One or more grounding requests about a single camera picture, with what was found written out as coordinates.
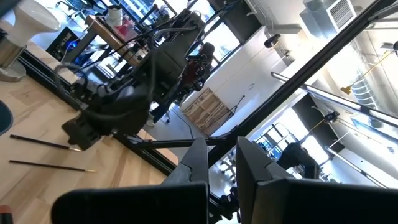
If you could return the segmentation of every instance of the ceiling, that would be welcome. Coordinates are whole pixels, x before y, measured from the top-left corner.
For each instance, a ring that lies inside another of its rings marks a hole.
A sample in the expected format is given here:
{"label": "ceiling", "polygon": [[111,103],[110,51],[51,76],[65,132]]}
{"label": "ceiling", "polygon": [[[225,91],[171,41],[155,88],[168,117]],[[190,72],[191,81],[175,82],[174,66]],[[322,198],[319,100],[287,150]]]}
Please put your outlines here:
{"label": "ceiling", "polygon": [[[277,27],[281,24],[298,24],[303,32],[300,35],[283,35],[281,38],[281,44],[287,50],[292,51],[293,58],[299,59],[304,53],[312,51],[315,54],[320,46],[314,44],[317,42],[309,31],[305,27],[305,24],[301,20],[299,14],[305,9],[304,4],[301,0],[246,0],[254,5],[254,9],[257,11],[256,17],[259,21],[268,27],[268,31],[272,32],[272,26]],[[355,9],[360,11],[368,7],[373,1],[372,0],[351,0]],[[392,18],[398,18],[398,14],[391,16]],[[387,24],[390,27],[398,27],[398,23]],[[398,36],[397,30],[378,30],[363,32],[356,38],[356,43],[358,50],[361,52],[365,62],[367,62],[368,68],[372,65],[378,63],[385,52],[380,46],[384,42],[397,41]],[[372,73],[369,75],[369,80],[371,82],[372,89],[376,92],[375,95],[379,96],[381,99],[382,106],[380,110],[388,114],[398,115],[398,76],[396,75],[396,65],[398,64],[398,57],[391,56],[380,66],[376,67]],[[319,79],[313,84],[317,88],[329,91],[338,96],[345,98],[354,99],[352,96],[348,96],[340,88],[347,85],[346,74],[333,74],[333,76],[328,72],[324,71]],[[318,107],[327,113],[328,110],[336,110],[341,114],[341,119],[351,122],[352,113],[342,110],[335,105],[328,105],[321,100],[314,99]],[[334,132],[337,136],[341,137],[346,134],[350,129],[343,125],[333,125]],[[364,141],[359,136],[355,134],[348,134],[342,143],[351,151],[355,152],[357,155],[366,159],[368,162],[372,163],[376,167],[380,168],[387,174],[398,179],[398,170],[395,166],[387,161],[385,154],[380,153],[380,150],[374,147],[369,147],[370,145]]]}

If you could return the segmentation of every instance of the wooden crate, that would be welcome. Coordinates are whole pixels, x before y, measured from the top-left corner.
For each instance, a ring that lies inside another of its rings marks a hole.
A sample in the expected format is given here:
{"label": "wooden crate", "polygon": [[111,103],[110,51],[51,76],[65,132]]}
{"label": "wooden crate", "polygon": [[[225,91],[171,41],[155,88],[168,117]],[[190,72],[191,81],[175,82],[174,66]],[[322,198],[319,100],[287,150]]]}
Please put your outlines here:
{"label": "wooden crate", "polygon": [[224,124],[232,112],[208,88],[183,113],[205,134],[211,136]]}

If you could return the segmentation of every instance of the person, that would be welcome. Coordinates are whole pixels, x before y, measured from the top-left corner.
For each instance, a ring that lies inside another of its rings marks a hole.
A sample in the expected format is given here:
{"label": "person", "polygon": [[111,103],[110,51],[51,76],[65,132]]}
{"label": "person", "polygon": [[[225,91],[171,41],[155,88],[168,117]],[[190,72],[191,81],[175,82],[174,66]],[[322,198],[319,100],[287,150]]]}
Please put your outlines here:
{"label": "person", "polygon": [[319,179],[319,165],[310,156],[308,151],[300,143],[290,143],[276,162],[283,169],[287,170],[298,165],[304,166],[304,178]]}
{"label": "person", "polygon": [[181,91],[186,89],[200,91],[203,88],[203,84],[210,72],[214,51],[215,47],[213,44],[205,43],[197,55],[187,57],[188,62],[182,72],[182,77],[171,90],[167,100],[150,112],[149,120],[147,121],[148,126],[154,126],[166,114],[170,105],[176,100]]}

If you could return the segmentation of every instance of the window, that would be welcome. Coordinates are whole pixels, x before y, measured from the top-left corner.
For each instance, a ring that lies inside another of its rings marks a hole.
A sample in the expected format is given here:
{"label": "window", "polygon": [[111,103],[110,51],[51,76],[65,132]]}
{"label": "window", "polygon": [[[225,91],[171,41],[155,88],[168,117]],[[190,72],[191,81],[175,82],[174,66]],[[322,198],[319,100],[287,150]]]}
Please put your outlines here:
{"label": "window", "polygon": [[[118,2],[120,2],[137,21],[142,19],[154,4],[156,4],[159,9],[163,6],[170,17],[175,15],[163,0],[111,0],[111,2],[114,2],[114,4],[118,4]],[[154,12],[144,22],[147,25],[152,24],[157,16],[159,16],[158,13]]]}
{"label": "window", "polygon": [[325,152],[325,150],[322,149],[318,141],[313,136],[309,136],[302,144],[302,147],[304,147],[308,151],[310,156],[318,164],[322,164],[329,159],[328,154]]}
{"label": "window", "polygon": [[210,42],[215,46],[214,56],[220,62],[223,61],[228,53],[239,46],[239,41],[225,23],[221,23],[211,32],[204,39],[204,42]]}
{"label": "window", "polygon": [[215,19],[213,19],[213,21],[209,22],[209,24],[206,25],[205,27],[205,32],[208,32],[210,30],[210,28],[213,27],[213,25],[220,19],[219,16],[217,16]]}
{"label": "window", "polygon": [[191,8],[191,11],[198,11],[201,14],[201,19],[205,22],[210,19],[212,15],[214,15],[215,11],[210,6],[207,0],[199,0],[197,1]]}
{"label": "window", "polygon": [[308,134],[308,130],[292,108],[287,109],[278,121],[294,134],[297,139],[303,139]]}

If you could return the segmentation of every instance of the wooden tabletop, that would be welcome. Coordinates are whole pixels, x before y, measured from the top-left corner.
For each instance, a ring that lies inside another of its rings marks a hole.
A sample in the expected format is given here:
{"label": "wooden tabletop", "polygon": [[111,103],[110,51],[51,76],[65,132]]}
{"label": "wooden tabletop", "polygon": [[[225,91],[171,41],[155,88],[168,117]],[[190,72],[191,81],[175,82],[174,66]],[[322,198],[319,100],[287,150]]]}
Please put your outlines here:
{"label": "wooden tabletop", "polygon": [[[50,67],[59,64],[32,42],[28,50]],[[77,79],[69,71],[62,76],[70,82]],[[155,167],[111,137],[104,137],[85,152],[11,139],[10,134],[17,134],[67,144],[68,136],[61,125],[77,115],[30,77],[17,83],[0,82],[0,100],[8,105],[14,117],[12,128],[0,136],[0,205],[11,207],[14,223],[50,223],[53,202],[73,189],[152,185],[165,179]],[[151,139],[144,131],[139,135]],[[168,149],[159,151],[178,163],[177,156]],[[96,173],[10,164],[9,160],[91,169]]]}
{"label": "wooden tabletop", "polygon": [[[93,30],[96,34],[98,34],[112,49],[117,50],[120,48],[124,42],[121,42],[109,29],[104,26],[97,18],[94,16],[86,17],[86,24],[91,24],[90,30]],[[123,55],[129,47],[123,47],[118,51],[119,55]],[[139,65],[139,60],[134,56],[132,52],[128,52],[123,57],[129,65],[137,66]]]}

